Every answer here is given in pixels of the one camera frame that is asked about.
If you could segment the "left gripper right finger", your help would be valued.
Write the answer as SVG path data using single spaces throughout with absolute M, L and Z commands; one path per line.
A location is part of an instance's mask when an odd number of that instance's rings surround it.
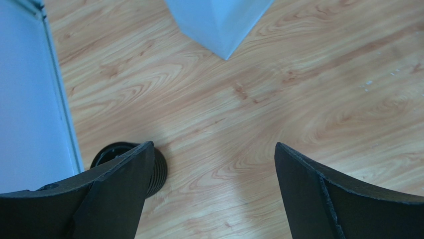
M 422 196 L 360 181 L 282 143 L 274 160 L 293 238 L 423 238 Z

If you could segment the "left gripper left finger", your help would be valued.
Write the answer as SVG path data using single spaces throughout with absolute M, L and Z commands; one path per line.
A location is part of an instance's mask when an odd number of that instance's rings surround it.
M 3 239 L 132 239 L 154 166 L 154 144 L 36 191 L 0 196 Z

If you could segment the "white paper bag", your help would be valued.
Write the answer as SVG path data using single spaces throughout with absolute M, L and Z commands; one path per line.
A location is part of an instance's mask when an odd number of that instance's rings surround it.
M 179 29 L 228 60 L 273 0 L 167 0 Z

